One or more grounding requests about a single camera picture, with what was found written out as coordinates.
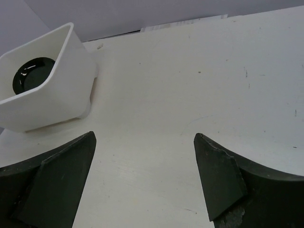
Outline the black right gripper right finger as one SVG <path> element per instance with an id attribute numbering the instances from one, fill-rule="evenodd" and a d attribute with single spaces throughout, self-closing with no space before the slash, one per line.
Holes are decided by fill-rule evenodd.
<path id="1" fill-rule="evenodd" d="M 194 138 L 209 221 L 217 228 L 301 228 L 304 178 L 238 155 L 207 136 Z"/>

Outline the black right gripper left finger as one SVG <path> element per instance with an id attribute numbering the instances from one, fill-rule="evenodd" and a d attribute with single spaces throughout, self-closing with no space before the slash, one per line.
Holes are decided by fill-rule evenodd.
<path id="1" fill-rule="evenodd" d="M 89 131 L 0 169 L 2 228 L 71 228 L 96 148 Z"/>

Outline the black round plate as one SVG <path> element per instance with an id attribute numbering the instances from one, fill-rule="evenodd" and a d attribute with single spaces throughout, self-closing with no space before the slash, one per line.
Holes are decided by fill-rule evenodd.
<path id="1" fill-rule="evenodd" d="M 23 64 L 12 81 L 16 95 L 40 86 L 50 75 L 55 61 L 48 57 L 38 57 Z"/>

